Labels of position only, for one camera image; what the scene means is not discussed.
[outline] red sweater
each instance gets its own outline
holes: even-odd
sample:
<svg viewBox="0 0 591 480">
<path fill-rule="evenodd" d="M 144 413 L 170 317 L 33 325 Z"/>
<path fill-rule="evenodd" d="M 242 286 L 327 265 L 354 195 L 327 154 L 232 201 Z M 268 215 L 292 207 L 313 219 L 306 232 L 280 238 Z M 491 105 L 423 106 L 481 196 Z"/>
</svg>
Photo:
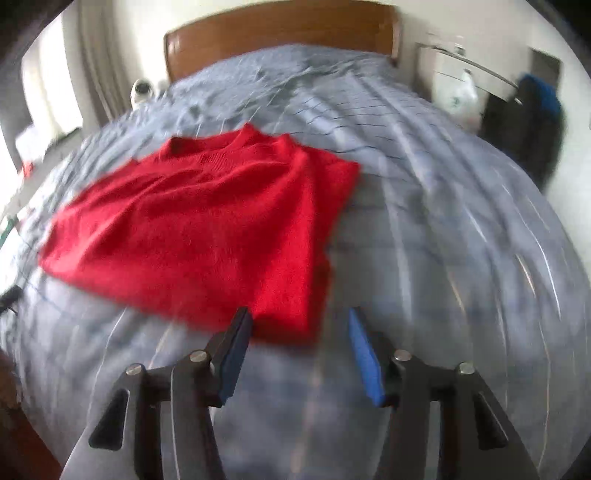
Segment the red sweater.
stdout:
<svg viewBox="0 0 591 480">
<path fill-rule="evenodd" d="M 172 138 L 56 214 L 41 267 L 71 285 L 218 330 L 239 306 L 254 335 L 308 342 L 329 264 L 323 248 L 359 166 L 246 124 Z"/>
</svg>

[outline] screw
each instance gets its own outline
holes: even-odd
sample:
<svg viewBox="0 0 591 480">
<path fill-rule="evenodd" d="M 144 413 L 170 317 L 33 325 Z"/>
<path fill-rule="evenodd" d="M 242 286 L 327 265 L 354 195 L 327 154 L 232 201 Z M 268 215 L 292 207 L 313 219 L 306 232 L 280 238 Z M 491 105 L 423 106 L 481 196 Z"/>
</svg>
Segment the screw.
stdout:
<svg viewBox="0 0 591 480">
<path fill-rule="evenodd" d="M 460 364 L 460 373 L 462 375 L 472 375 L 475 371 L 476 369 L 474 368 L 474 365 L 472 365 L 470 362 L 464 362 Z"/>
<path fill-rule="evenodd" d="M 196 364 L 209 362 L 209 354 L 205 350 L 195 350 L 189 355 L 189 359 Z"/>
<path fill-rule="evenodd" d="M 125 370 L 125 373 L 128 375 L 137 375 L 141 371 L 142 371 L 141 364 L 131 364 L 129 367 L 127 367 L 127 369 Z"/>
<path fill-rule="evenodd" d="M 406 350 L 396 350 L 394 352 L 394 359 L 399 362 L 408 362 L 413 356 Z"/>
</svg>

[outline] white plastic bag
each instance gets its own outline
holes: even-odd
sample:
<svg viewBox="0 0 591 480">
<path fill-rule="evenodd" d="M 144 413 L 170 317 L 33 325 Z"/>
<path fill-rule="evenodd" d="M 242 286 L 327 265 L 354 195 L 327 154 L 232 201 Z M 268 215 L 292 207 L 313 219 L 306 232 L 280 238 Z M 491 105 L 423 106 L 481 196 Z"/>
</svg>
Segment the white plastic bag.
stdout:
<svg viewBox="0 0 591 480">
<path fill-rule="evenodd" d="M 480 126 L 478 93 L 470 70 L 464 69 L 462 81 L 451 92 L 445 110 L 452 118 L 469 132 L 476 132 Z"/>
</svg>

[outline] bed sheet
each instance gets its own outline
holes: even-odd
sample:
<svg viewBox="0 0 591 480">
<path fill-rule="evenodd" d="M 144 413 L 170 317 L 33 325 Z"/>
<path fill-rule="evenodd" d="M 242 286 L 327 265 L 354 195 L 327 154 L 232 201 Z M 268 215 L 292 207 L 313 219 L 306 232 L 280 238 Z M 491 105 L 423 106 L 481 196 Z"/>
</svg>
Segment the bed sheet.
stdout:
<svg viewBox="0 0 591 480">
<path fill-rule="evenodd" d="M 0 251 L 0 290 L 24 287 L 18 317 L 2 316 L 0 347 L 15 362 L 28 418 L 60 462 L 127 365 L 170 365 L 210 334 L 45 275 L 36 256 L 52 215 L 172 135 L 249 121 L 357 161 L 362 174 L 327 247 L 333 284 L 318 345 L 251 345 L 236 394 L 215 417 L 228 478 L 372 476 L 389 413 L 365 397 L 346 332 L 351 306 L 429 364 L 474 362 L 542 478 L 566 470 L 591 433 L 586 274 L 527 175 L 396 76 L 377 54 L 306 46 L 246 54 L 106 126 L 53 172 L 21 234 Z M 436 456 L 431 445 L 426 478 Z"/>
</svg>

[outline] wooden headboard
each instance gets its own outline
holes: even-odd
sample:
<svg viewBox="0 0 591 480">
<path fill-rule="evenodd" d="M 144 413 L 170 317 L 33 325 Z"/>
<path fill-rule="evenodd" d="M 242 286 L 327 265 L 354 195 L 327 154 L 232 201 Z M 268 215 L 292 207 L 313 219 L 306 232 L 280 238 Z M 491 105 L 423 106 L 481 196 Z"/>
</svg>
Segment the wooden headboard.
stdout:
<svg viewBox="0 0 591 480">
<path fill-rule="evenodd" d="M 171 82 L 218 60 L 304 43 L 398 58 L 400 18 L 390 5 L 359 0 L 288 0 L 250 5 L 184 25 L 164 36 Z"/>
</svg>

